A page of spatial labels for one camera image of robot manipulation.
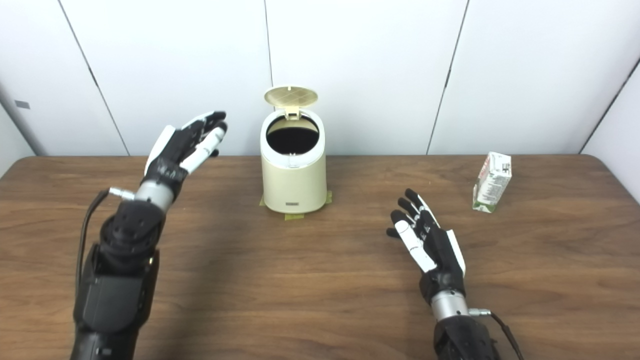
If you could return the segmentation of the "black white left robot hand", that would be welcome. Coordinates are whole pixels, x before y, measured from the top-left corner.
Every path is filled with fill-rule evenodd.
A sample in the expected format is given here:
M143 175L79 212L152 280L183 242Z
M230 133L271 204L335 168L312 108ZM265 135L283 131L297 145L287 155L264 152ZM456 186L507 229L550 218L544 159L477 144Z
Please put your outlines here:
M186 178L219 155L218 147L228 131L226 117L225 111L210 111L180 129L167 125L151 149L141 183L165 186L176 200Z

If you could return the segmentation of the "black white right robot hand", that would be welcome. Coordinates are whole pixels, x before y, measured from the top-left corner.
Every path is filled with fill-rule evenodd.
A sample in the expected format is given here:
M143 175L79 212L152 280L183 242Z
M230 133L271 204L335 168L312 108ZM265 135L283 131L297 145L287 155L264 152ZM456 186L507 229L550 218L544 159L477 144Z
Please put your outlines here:
M466 262L453 230L438 223L426 201L411 188L398 198L386 235L400 239L422 272L419 290L431 305L441 292L466 295Z

